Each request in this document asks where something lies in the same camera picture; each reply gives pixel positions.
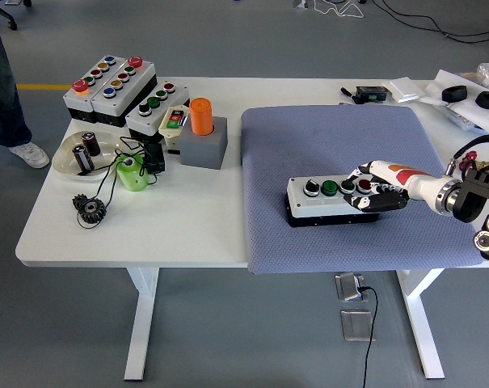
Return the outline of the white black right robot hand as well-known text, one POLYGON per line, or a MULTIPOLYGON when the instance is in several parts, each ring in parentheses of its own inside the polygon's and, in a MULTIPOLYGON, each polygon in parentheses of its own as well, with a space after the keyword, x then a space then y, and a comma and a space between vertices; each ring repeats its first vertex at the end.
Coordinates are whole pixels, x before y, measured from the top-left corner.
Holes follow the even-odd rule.
POLYGON ((374 160, 358 166, 348 177, 354 182, 362 175, 373 177, 371 194, 345 194, 344 200, 363 213, 382 213, 403 209, 409 200, 423 200, 439 214, 447 212, 446 195, 456 183, 450 177, 436 178, 426 172, 394 162, 374 160))

